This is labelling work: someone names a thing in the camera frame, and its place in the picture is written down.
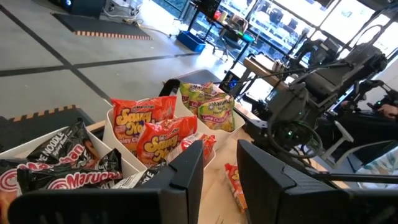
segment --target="gray floor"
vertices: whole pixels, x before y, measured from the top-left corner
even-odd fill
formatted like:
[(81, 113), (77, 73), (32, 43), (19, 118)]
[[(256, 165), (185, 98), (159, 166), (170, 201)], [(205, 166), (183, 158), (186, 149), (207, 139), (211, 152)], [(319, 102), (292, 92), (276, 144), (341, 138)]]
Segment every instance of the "gray floor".
[[(0, 4), (72, 64), (191, 53), (160, 32), (144, 30), (153, 40), (77, 36), (53, 18), (50, 9), (31, 0), (0, 0)], [(153, 14), (161, 19), (146, 16)], [(146, 26), (175, 33), (173, 18), (153, 2), (143, 7), (142, 18)], [(0, 71), (62, 65), (2, 12), (0, 30)], [(111, 98), (138, 100), (157, 96), (166, 79), (199, 69), (209, 69), (223, 78), (228, 66), (230, 62), (224, 64), (206, 50), (201, 55), (84, 68), (80, 72)], [(94, 121), (101, 121), (111, 107), (69, 70), (0, 77), (0, 86), (0, 115), (6, 118), (76, 104)]]

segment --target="cable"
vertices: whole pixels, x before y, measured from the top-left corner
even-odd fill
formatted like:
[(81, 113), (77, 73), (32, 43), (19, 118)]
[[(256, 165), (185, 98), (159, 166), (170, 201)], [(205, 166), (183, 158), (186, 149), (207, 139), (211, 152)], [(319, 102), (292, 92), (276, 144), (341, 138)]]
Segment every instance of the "cable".
[(388, 11), (390, 11), (390, 10), (393, 10), (393, 9), (396, 9), (398, 7), (398, 2), (396, 2), (396, 3), (391, 3), (389, 6), (386, 6), (385, 8), (383, 8), (383, 9), (380, 9), (380, 10), (378, 10), (378, 11), (375, 11), (372, 15), (371, 15), (371, 17), (368, 19), (368, 21), (366, 21), (364, 24), (363, 24), (363, 26), (360, 28), (360, 30), (356, 33), (356, 35), (354, 35), (354, 37), (353, 38), (351, 38), (351, 40), (349, 40), (347, 43), (345, 43), (345, 45), (341, 48), (341, 50), (337, 53), (337, 57), (339, 57), (340, 56), (340, 54), (342, 53), (342, 51), (347, 47), (347, 46), (349, 46), (351, 43), (352, 43), (352, 41), (355, 39), (355, 37), (360, 33), (360, 32), (362, 32), (362, 30), (363, 29), (365, 29), (368, 25), (370, 25), (370, 23), (372, 23), (374, 20), (376, 20), (380, 15), (382, 15), (384, 12), (388, 12)]
[(328, 67), (342, 67), (342, 66), (346, 66), (348, 65), (348, 63), (344, 62), (344, 63), (337, 63), (337, 64), (328, 64), (328, 65), (319, 65), (316, 67), (312, 67), (312, 68), (300, 68), (300, 69), (295, 69), (295, 70), (290, 70), (290, 71), (285, 71), (285, 72), (278, 72), (278, 73), (273, 73), (270, 75), (264, 75), (262, 77), (256, 77), (256, 78), (248, 78), (246, 80), (240, 80), (240, 81), (230, 81), (230, 82), (214, 82), (214, 84), (225, 84), (225, 83), (245, 83), (245, 82), (249, 82), (252, 80), (257, 80), (260, 78), (266, 78), (266, 77), (273, 77), (273, 76), (278, 76), (278, 75), (283, 75), (283, 74), (288, 74), (288, 73), (297, 73), (297, 72), (305, 72), (307, 70), (314, 70), (314, 69), (318, 69), (318, 68), (328, 68)]
[(362, 36), (363, 36), (367, 31), (369, 31), (369, 30), (371, 30), (371, 29), (373, 29), (373, 28), (375, 28), (375, 27), (380, 27), (380, 30), (379, 30), (379, 32), (377, 32), (377, 34), (375, 34), (375, 35), (373, 36), (373, 38), (368, 42), (368, 44), (370, 44), (370, 43), (371, 43), (373, 40), (375, 40), (375, 39), (377, 40), (377, 39), (380, 37), (381, 33), (382, 33), (381, 31), (384, 30), (384, 28), (383, 28), (382, 25), (374, 25), (374, 26), (371, 26), (371, 27), (367, 28), (367, 29), (358, 37), (358, 40), (356, 40), (356, 42), (355, 42), (353, 48), (355, 48), (355, 47), (357, 46), (359, 40), (361, 40)]
[(312, 129), (312, 128), (310, 128), (310, 127), (308, 127), (306, 124), (304, 124), (304, 123), (301, 123), (301, 122), (298, 122), (298, 121), (283, 121), (283, 122), (286, 122), (286, 123), (296, 123), (297, 125), (299, 125), (299, 126), (302, 126), (302, 127), (304, 127), (304, 128), (306, 128), (306, 129), (308, 129), (311, 133), (312, 133), (312, 137), (313, 137), (313, 139), (314, 139), (314, 137), (315, 137), (315, 139), (317, 140), (317, 142), (319, 143), (319, 145), (318, 145), (318, 149), (314, 149), (314, 151), (316, 152), (316, 153), (313, 153), (313, 154), (304, 154), (304, 155), (300, 155), (300, 154), (297, 154), (297, 155), (295, 155), (295, 154), (292, 154), (292, 153), (290, 153), (290, 149), (286, 149), (286, 148), (283, 148), (283, 147), (281, 147), (276, 141), (275, 141), (275, 139), (274, 139), (274, 133), (272, 132), (272, 126), (273, 125), (275, 125), (275, 119), (276, 119), (276, 114), (273, 114), (272, 115), (272, 117), (271, 117), (271, 119), (268, 121), (268, 128), (267, 128), (267, 138), (268, 138), (268, 140), (270, 140), (270, 142), (271, 142), (271, 144), (276, 148), (276, 149), (278, 149), (280, 152), (282, 152), (282, 153), (284, 153), (284, 154), (286, 154), (286, 155), (288, 155), (288, 156), (290, 156), (290, 157), (294, 157), (294, 158), (297, 158), (297, 159), (309, 159), (309, 158), (313, 158), (313, 157), (315, 157), (315, 156), (317, 156), (318, 155), (318, 151), (319, 150), (321, 150), (321, 149), (323, 149), (323, 144), (322, 144), (322, 140), (321, 140), (321, 137)]

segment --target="sauce noodles package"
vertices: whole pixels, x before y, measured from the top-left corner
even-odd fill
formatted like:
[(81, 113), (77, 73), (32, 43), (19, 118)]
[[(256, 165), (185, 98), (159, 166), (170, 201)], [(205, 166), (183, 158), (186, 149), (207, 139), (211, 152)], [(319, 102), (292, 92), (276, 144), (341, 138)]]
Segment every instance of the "sauce noodles package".
[(248, 208), (244, 199), (241, 181), (239, 179), (238, 167), (231, 164), (225, 164), (226, 176), (229, 186), (242, 213)]
[(183, 151), (187, 150), (188, 147), (196, 140), (203, 141), (203, 147), (204, 147), (203, 158), (205, 161), (207, 161), (210, 153), (213, 151), (214, 144), (216, 144), (216, 136), (214, 135), (209, 136), (203, 133), (196, 133), (183, 139), (181, 143), (167, 155), (166, 158), (167, 163), (173, 161)]
[(196, 116), (146, 123), (139, 136), (137, 158), (148, 168), (161, 163), (185, 137), (197, 131)]
[(144, 123), (174, 118), (176, 96), (163, 96), (141, 101), (112, 100), (113, 131), (129, 151), (136, 155), (138, 137)]
[(195, 90), (202, 90), (205, 93), (212, 93), (213, 92), (213, 84), (212, 83), (205, 83), (203, 85), (199, 85), (199, 84), (181, 82), (180, 83), (180, 93), (181, 93), (181, 97), (182, 97), (182, 103), (187, 108), (188, 108), (189, 96)]
[(225, 98), (227, 96), (226, 93), (205, 93), (204, 91), (194, 91), (191, 93), (189, 96), (189, 101), (188, 101), (188, 109), (194, 114), (198, 115), (198, 107), (209, 100), (215, 99), (215, 98)]
[(199, 106), (198, 117), (212, 130), (232, 132), (235, 130), (234, 105), (232, 97), (212, 99)]

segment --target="red logo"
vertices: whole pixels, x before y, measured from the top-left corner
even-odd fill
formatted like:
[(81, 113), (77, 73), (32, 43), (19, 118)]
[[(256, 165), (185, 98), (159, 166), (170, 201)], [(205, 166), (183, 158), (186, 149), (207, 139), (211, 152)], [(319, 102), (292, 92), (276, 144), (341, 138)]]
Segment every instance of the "red logo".
[(121, 179), (120, 172), (90, 172), (68, 174), (65, 178), (53, 181), (47, 189), (78, 189), (86, 184), (97, 184), (104, 180)]
[(0, 175), (0, 190), (5, 192), (13, 192), (17, 190), (17, 169), (30, 169), (40, 171), (66, 164), (69, 162), (77, 161), (79, 156), (83, 154), (85, 148), (77, 144), (65, 157), (60, 158), (60, 162), (55, 165), (44, 164), (41, 162), (28, 162), (26, 164), (19, 164), (17, 168), (9, 169)]

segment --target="blue bin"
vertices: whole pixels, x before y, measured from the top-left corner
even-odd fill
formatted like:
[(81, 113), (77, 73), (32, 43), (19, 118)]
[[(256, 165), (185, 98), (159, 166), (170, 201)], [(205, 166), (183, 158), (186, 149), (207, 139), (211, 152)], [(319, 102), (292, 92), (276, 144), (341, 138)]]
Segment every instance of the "blue bin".
[(206, 43), (199, 37), (191, 34), (189, 31), (182, 31), (178, 36), (177, 40), (183, 45), (188, 47), (193, 52), (202, 52), (206, 47)]

